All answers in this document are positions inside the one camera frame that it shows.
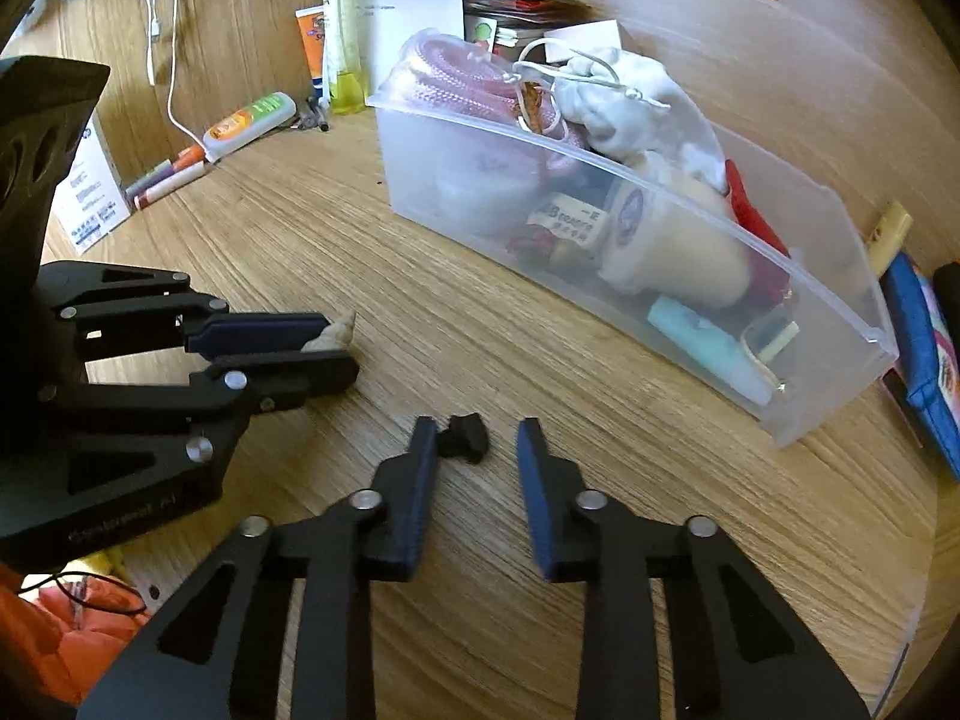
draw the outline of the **wooden table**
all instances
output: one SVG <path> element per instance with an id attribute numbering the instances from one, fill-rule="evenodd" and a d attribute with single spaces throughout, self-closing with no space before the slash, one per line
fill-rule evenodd
<path id="1" fill-rule="evenodd" d="M 909 248 L 921 265 L 956 255 L 960 85 L 911 0 L 588 1 L 621 18 L 714 121 L 834 186 L 861 229 L 896 196 L 918 220 Z M 198 74 L 196 63 L 222 39 L 203 31 L 219 22 L 202 5 L 219 5 L 187 2 L 209 17 L 187 37 L 195 83 L 181 88 L 179 107 L 191 127 L 274 84 L 289 88 L 276 80 L 292 72 L 278 57 L 299 50 L 296 30 L 284 31 L 289 11 L 312 1 L 234 1 L 239 42 L 216 45 L 229 54 L 218 66 L 237 72 L 216 76 Z M 132 177 L 181 143 L 158 127 L 158 107 L 144 95 L 129 3 L 64 7 L 21 50 L 116 66 L 101 115 Z M 85 38 L 91 11 L 117 32 Z M 267 22 L 284 28 L 270 32 Z M 263 41 L 257 50 L 251 34 Z M 955 575 L 941 559 L 957 565 L 958 551 L 957 539 L 938 533 L 939 470 L 918 455 L 880 389 L 776 450 L 750 416 L 670 362 L 397 218 L 382 181 L 370 114 L 326 135 L 282 133 L 90 252 L 189 271 L 198 289 L 240 311 L 359 312 L 356 387 L 253 420 L 223 501 L 127 547 L 138 581 L 167 597 L 246 515 L 283 523 L 321 512 L 402 450 L 417 415 L 478 410 L 493 433 L 491 458 L 443 467 L 418 576 L 374 593 L 381 716 L 572 717 L 583 591 L 536 576 L 512 451 L 517 421 L 536 415 L 558 454 L 638 514 L 716 518 L 875 704 L 923 608 L 931 565 L 938 577 Z M 47 253 L 72 256 L 55 225 Z M 165 352 L 92 374 L 180 382 L 192 365 Z M 940 498 L 944 522 L 944 506 L 960 511 L 960 496 Z M 947 615 L 956 593 L 941 601 Z M 937 619 L 928 643 L 946 630 Z"/>

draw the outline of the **white bottle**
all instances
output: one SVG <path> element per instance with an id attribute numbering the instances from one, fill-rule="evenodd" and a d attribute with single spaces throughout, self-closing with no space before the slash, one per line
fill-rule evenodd
<path id="1" fill-rule="evenodd" d="M 256 100 L 214 124 L 203 134 L 203 147 L 209 162 L 234 153 L 250 141 L 256 141 L 280 124 L 296 116 L 296 103 L 282 92 Z"/>

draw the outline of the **orange jacket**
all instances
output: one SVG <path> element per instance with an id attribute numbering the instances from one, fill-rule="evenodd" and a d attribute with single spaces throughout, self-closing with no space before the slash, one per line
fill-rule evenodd
<path id="1" fill-rule="evenodd" d="M 45 587 L 30 603 L 16 595 L 22 581 L 0 565 L 0 642 L 23 677 L 49 696 L 78 706 L 149 615 L 90 610 L 57 586 Z M 89 579 L 85 595 L 78 594 L 106 608 L 133 608 L 131 595 L 98 579 Z"/>

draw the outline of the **black cord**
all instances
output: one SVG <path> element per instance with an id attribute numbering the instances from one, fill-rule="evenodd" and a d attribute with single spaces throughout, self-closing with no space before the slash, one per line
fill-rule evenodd
<path id="1" fill-rule="evenodd" d="M 99 579 L 101 581 L 105 581 L 107 584 L 112 584 L 115 587 L 120 587 L 120 589 L 126 590 L 136 595 L 136 597 L 140 599 L 140 606 L 137 608 L 133 608 L 132 610 L 119 610 L 118 608 L 108 608 L 108 607 L 102 607 L 102 605 L 92 604 L 88 601 L 83 600 L 83 598 L 78 598 L 72 592 L 70 592 L 70 590 L 66 589 L 66 587 L 62 583 L 62 580 L 64 579 L 64 577 L 85 577 L 85 578 Z M 56 574 L 51 574 L 49 577 L 47 577 L 43 581 L 38 581 L 36 584 L 31 584 L 29 587 L 23 587 L 22 589 L 19 589 L 16 592 L 16 594 L 23 595 L 24 593 L 31 592 L 33 590 L 39 590 L 45 584 L 50 584 L 51 581 L 54 581 L 56 583 L 56 586 L 59 587 L 61 592 L 67 598 L 69 598 L 75 604 L 80 605 L 83 608 L 89 608 L 90 610 L 94 610 L 94 611 L 105 611 L 108 614 L 120 614 L 123 617 L 136 617 L 136 615 L 142 614 L 144 613 L 144 611 L 147 610 L 147 603 L 143 600 L 143 596 L 140 595 L 140 592 L 139 590 L 136 589 L 136 587 L 131 587 L 128 584 L 123 583 L 123 581 L 120 581 L 119 579 L 116 579 L 114 577 L 107 577 L 107 576 L 103 576 L 102 574 L 94 574 L 94 573 L 91 573 L 90 571 L 58 571 L 56 572 Z"/>

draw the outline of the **transparent storage box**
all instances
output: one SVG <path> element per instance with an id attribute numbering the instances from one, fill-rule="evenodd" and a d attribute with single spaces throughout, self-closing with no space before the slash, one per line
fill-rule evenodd
<path id="1" fill-rule="evenodd" d="M 785 257 L 697 191 L 486 119 L 375 95 L 392 208 L 572 300 L 755 415 L 779 445 L 896 360 L 833 191 L 715 127 Z"/>

